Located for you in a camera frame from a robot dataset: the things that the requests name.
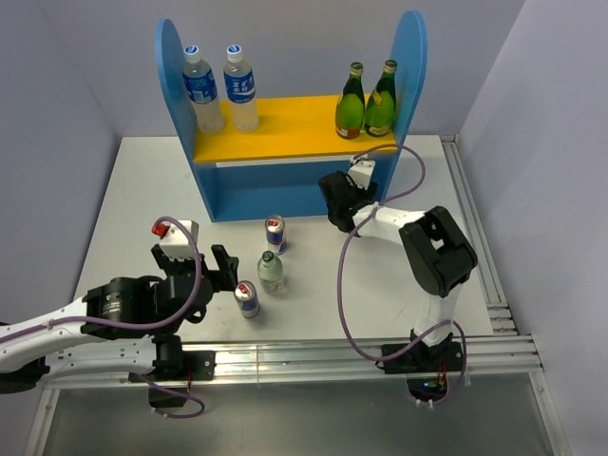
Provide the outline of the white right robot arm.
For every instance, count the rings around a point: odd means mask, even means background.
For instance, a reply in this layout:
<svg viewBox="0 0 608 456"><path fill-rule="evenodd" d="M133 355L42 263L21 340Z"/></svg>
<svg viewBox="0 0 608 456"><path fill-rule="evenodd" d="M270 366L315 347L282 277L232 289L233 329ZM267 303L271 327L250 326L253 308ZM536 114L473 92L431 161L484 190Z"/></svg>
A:
<svg viewBox="0 0 608 456"><path fill-rule="evenodd" d="M471 244L449 211L405 211L381 205L372 198L377 184L361 188L337 171L319 180L328 219L348 235L342 247L336 283L338 314L353 348L387 374L459 371L466 361L464 347L453 340L456 302L462 286L478 265ZM427 302L410 331L410 342L385 345L379 356L368 355L354 342L343 309L342 273L353 238L383 239L404 248L408 265Z"/></svg>

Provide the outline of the blue and yellow shelf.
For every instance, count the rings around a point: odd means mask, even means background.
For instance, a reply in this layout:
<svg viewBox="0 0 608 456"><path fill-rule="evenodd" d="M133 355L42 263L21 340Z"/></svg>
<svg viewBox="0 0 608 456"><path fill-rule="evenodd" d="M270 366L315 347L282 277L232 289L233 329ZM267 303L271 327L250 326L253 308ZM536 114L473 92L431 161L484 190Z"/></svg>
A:
<svg viewBox="0 0 608 456"><path fill-rule="evenodd" d="M334 95L260 99L255 132L242 134L227 124L218 134L205 135L185 92L181 39L169 19L156 26L155 54L162 96L213 222L320 216L327 208L318 180L346 170L350 158L367 149L376 161L377 195L387 194L399 153L378 146L403 143L409 133L427 72L428 31L418 10L406 11L396 27L389 54L398 64L396 119L383 138L338 137Z"/></svg>

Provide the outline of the Pocari Sweat bottle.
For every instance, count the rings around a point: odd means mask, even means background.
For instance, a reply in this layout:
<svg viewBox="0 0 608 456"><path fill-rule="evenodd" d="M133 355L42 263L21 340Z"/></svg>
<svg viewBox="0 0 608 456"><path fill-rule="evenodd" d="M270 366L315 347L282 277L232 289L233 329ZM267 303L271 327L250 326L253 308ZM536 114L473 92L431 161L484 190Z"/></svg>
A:
<svg viewBox="0 0 608 456"><path fill-rule="evenodd" d="M226 49L226 57L223 77L233 124L240 133L254 132L258 128L259 120L253 68L244 58L240 45L229 46Z"/></svg>
<svg viewBox="0 0 608 456"><path fill-rule="evenodd" d="M195 45L183 49L185 63L182 69L186 93L194 108L198 128L202 133L219 133L224 127L216 79L212 68L201 57Z"/></svg>

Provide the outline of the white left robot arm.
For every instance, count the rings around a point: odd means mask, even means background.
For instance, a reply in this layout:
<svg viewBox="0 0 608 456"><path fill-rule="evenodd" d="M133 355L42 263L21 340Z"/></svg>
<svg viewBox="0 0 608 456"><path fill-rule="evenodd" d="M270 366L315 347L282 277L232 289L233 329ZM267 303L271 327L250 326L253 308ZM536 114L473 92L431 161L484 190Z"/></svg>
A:
<svg viewBox="0 0 608 456"><path fill-rule="evenodd" d="M200 323L214 294L232 292L238 282L238 258L221 244L211 250L215 270L203 258L173 259L154 245L151 254L164 277L115 277L54 313L3 324L2 393L97 372L179 379L185 374L177 335L182 322Z"/></svg>

